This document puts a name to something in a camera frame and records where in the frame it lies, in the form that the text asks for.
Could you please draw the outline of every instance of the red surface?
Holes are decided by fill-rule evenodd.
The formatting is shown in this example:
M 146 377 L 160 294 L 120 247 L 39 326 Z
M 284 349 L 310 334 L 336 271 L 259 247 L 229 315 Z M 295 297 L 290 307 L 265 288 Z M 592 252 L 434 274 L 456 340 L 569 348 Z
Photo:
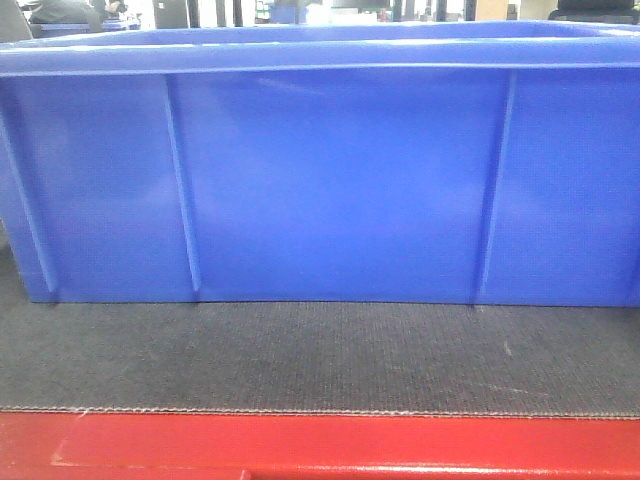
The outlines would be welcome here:
M 640 479 L 640 422 L 0 413 L 0 479 Z

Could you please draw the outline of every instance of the gray mat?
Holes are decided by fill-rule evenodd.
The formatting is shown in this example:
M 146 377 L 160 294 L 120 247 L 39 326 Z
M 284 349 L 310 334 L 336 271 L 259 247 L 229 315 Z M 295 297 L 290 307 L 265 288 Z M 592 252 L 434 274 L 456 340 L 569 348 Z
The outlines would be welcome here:
M 0 408 L 640 417 L 640 311 L 31 304 L 0 238 Z

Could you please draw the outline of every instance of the plastic crate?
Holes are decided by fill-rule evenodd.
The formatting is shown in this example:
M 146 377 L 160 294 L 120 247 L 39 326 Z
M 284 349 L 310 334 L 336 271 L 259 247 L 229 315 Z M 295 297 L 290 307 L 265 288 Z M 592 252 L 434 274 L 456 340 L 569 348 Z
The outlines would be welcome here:
M 38 26 L 42 31 L 41 38 L 91 33 L 91 26 L 86 23 L 44 23 Z
M 121 32 L 123 30 L 140 30 L 140 22 L 136 20 L 105 20 L 102 22 L 105 32 Z
M 307 23 L 307 9 L 306 7 L 297 8 L 286 5 L 270 5 L 269 21 L 271 23 L 281 24 Z
M 22 278 L 35 301 L 640 305 L 639 33 L 5 46 L 0 208 Z

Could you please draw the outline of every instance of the blue plastic crate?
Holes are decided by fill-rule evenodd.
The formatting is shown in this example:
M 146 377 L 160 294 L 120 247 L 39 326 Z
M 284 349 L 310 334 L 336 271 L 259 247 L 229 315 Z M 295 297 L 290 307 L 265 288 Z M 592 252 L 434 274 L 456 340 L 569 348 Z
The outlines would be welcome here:
M 91 26 L 86 23 L 45 23 L 40 27 L 42 38 L 91 33 Z
M 140 22 L 137 20 L 109 19 L 102 22 L 105 32 L 121 32 L 123 30 L 140 30 Z
M 0 55 L 0 208 L 35 301 L 640 305 L 637 28 L 124 32 Z
M 291 24 L 291 23 L 307 23 L 306 7 L 297 8 L 298 19 L 296 22 L 296 8 L 285 5 L 269 6 L 269 21 L 271 23 Z

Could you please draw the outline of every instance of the black chair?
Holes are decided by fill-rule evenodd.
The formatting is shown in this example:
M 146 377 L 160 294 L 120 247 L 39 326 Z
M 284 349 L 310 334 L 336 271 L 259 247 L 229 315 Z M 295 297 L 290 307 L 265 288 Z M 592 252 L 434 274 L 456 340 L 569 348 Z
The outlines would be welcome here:
M 559 0 L 549 20 L 637 25 L 640 11 L 634 0 Z

